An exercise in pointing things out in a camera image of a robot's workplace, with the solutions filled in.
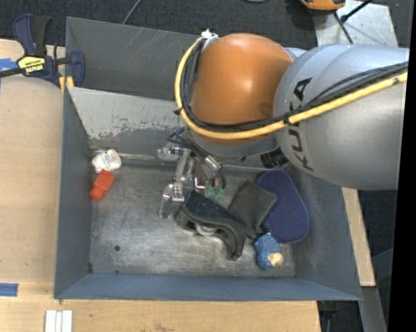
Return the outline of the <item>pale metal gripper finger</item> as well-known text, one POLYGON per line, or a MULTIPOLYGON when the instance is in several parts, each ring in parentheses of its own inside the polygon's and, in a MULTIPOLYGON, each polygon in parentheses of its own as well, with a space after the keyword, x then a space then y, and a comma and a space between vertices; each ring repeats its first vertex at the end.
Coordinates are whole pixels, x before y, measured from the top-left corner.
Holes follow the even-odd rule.
POLYGON ((170 218, 179 206, 184 202, 183 186, 179 183, 168 184, 163 191, 161 205, 159 207, 159 216, 161 218, 170 218))
POLYGON ((175 161, 175 149, 170 145, 162 146, 157 150, 157 158, 159 161, 175 161))

